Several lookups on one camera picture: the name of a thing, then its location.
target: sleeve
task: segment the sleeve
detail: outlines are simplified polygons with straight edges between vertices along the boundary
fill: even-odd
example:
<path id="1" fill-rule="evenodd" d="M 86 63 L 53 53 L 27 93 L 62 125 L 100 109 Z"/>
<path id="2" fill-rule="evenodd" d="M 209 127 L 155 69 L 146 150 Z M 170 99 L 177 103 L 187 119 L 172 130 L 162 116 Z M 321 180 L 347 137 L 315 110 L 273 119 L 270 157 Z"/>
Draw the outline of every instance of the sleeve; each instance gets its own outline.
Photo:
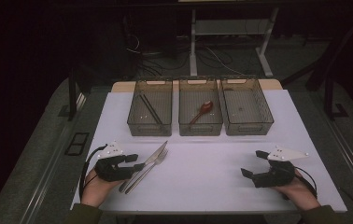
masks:
<path id="1" fill-rule="evenodd" d="M 75 203 L 74 208 L 66 217 L 64 224 L 97 224 L 102 213 L 103 212 L 96 207 Z"/>
<path id="2" fill-rule="evenodd" d="M 302 212 L 306 224 L 339 224 L 340 219 L 329 205 Z"/>

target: dark background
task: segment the dark background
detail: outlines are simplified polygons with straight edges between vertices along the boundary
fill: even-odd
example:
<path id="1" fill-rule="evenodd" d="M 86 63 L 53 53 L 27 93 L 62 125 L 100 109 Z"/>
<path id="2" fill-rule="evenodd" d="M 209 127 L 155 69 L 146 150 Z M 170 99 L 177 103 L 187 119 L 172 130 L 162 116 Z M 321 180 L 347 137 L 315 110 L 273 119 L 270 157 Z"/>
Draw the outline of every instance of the dark background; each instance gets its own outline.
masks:
<path id="1" fill-rule="evenodd" d="M 353 3 L 282 7 L 273 34 L 332 37 L 340 34 L 337 28 L 348 24 L 352 12 Z M 189 14 L 174 10 L 172 13 L 135 11 L 129 29 L 143 36 L 142 41 L 147 45 L 157 43 L 156 47 L 172 55 L 174 49 L 170 43 L 175 42 L 175 36 L 189 34 Z M 215 14 L 207 10 L 202 15 L 214 18 Z M 234 17 L 227 10 L 218 16 L 228 14 Z M 135 58 L 124 50 L 126 36 L 121 18 L 122 14 L 106 13 L 61 17 L 47 1 L 0 1 L 0 191 L 49 98 L 71 71 L 84 77 L 78 83 L 84 91 L 90 91 L 95 83 L 109 84 L 134 75 Z M 353 97 L 351 39 L 332 71 Z"/>

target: fork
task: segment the fork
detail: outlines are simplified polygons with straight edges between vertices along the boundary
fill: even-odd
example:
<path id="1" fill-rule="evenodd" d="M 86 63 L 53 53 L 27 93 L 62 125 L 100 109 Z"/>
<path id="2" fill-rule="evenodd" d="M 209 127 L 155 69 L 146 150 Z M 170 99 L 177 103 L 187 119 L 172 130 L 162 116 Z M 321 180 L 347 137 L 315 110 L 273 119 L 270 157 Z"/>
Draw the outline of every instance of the fork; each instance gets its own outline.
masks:
<path id="1" fill-rule="evenodd" d="M 141 176 L 139 176 L 139 178 L 137 180 L 135 180 L 135 182 L 125 191 L 126 194 L 129 194 L 133 189 L 135 189 L 135 187 L 141 182 L 141 180 L 149 173 L 149 171 L 151 171 L 151 169 L 153 169 L 153 167 L 155 165 L 159 165 L 160 163 L 162 163 L 162 161 L 164 161 L 165 156 L 167 155 L 167 148 L 165 148 L 162 153 L 159 155 L 159 157 L 157 157 L 157 159 L 154 161 L 153 165 L 151 165 Z"/>

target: transparent container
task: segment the transparent container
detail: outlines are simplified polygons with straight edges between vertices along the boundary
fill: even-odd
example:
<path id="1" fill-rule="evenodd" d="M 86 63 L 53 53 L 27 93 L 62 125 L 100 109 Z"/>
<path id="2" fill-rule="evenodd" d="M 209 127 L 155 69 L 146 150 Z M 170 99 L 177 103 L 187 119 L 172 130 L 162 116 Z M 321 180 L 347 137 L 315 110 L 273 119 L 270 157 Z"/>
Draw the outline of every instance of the transparent container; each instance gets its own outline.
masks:
<path id="1" fill-rule="evenodd" d="M 145 77 L 135 82 L 128 116 L 132 136 L 171 136 L 173 79 Z"/>
<path id="2" fill-rule="evenodd" d="M 227 135 L 266 135 L 274 120 L 254 76 L 222 76 L 219 98 Z"/>
<path id="3" fill-rule="evenodd" d="M 206 102 L 212 102 L 211 109 L 198 116 Z M 215 77 L 180 77 L 178 122 L 181 136 L 220 135 L 223 120 Z"/>

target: table leg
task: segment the table leg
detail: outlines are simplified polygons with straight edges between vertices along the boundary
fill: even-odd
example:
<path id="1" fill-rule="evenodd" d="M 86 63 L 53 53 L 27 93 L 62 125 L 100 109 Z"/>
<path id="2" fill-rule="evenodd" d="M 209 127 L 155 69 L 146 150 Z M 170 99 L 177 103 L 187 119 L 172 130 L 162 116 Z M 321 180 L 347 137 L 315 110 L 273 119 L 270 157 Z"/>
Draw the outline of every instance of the table leg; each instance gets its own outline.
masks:
<path id="1" fill-rule="evenodd" d="M 197 76 L 197 62 L 196 62 L 196 10 L 191 12 L 191 76 Z"/>
<path id="2" fill-rule="evenodd" d="M 273 31 L 273 27 L 275 25 L 276 14 L 278 13 L 278 7 L 273 9 L 272 15 L 270 17 L 269 22 L 267 23 L 266 32 L 264 33 L 264 39 L 259 48 L 256 48 L 256 53 L 258 54 L 259 61 L 261 62 L 261 67 L 263 68 L 264 74 L 267 77 L 272 77 L 273 72 L 270 69 L 270 65 L 267 62 L 266 56 L 264 56 L 264 52 L 266 51 L 267 45 L 269 44 L 270 36 Z"/>

